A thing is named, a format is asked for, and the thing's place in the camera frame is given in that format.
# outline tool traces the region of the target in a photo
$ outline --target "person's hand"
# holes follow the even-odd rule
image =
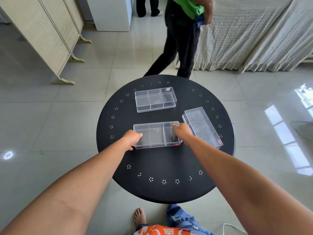
[[[128,150],[133,150],[133,146],[135,145],[135,143],[137,143],[139,141],[139,139],[142,137],[142,133],[136,133],[135,131],[133,130],[128,130],[123,138],[126,140],[127,142],[127,147],[128,147]]]
[[[186,136],[193,135],[193,133],[191,132],[191,129],[186,123],[179,123],[179,126],[177,124],[173,124],[173,128],[175,130],[177,137],[180,138],[182,141],[184,141],[185,144],[186,144],[186,141],[185,141]]]
[[[213,19],[214,4],[212,0],[209,0],[208,4],[204,7],[204,24],[210,24]]]

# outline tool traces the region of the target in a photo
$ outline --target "tiled floor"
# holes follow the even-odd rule
[[[75,47],[85,63],[68,63],[62,77],[74,86],[51,85],[52,73],[12,26],[0,25],[0,230],[50,183],[97,153],[96,125],[105,102],[140,78],[161,54],[163,17],[133,17],[128,33],[84,31],[93,44]],[[174,66],[164,73],[175,75]],[[235,156],[255,167],[313,209],[313,143],[293,121],[313,120],[313,65],[291,72],[193,71],[191,80],[224,104],[236,133]],[[182,204],[217,234],[240,226],[218,189]],[[111,181],[87,234],[130,234],[135,208],[149,223],[164,223],[165,206],[139,199]],[[227,234],[236,234],[227,228]]]

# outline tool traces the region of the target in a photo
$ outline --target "orange patterned clothing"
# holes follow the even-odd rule
[[[198,235],[198,233],[182,228],[150,225],[142,227],[134,235]]]

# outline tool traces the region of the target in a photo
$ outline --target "black pants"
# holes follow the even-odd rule
[[[144,76],[160,74],[174,61],[178,52],[180,67],[177,75],[189,79],[194,67],[194,55],[197,50],[200,28],[197,28],[196,22],[190,19],[180,5],[173,0],[168,0],[165,24],[167,38],[164,51]]]
[[[146,15],[146,0],[136,0],[136,10],[139,17],[144,17]],[[158,9],[159,0],[150,0],[151,16],[157,16],[160,11]]]

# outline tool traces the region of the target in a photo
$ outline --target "clear plastic box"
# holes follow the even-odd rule
[[[157,148],[165,146],[178,146],[182,141],[176,136],[173,124],[179,125],[178,121],[134,124],[134,131],[142,133],[136,149]]]
[[[137,112],[174,108],[177,99],[172,87],[135,92]]]
[[[202,107],[185,110],[185,114],[182,115],[182,118],[190,127],[193,135],[216,148],[223,145],[223,142]]]

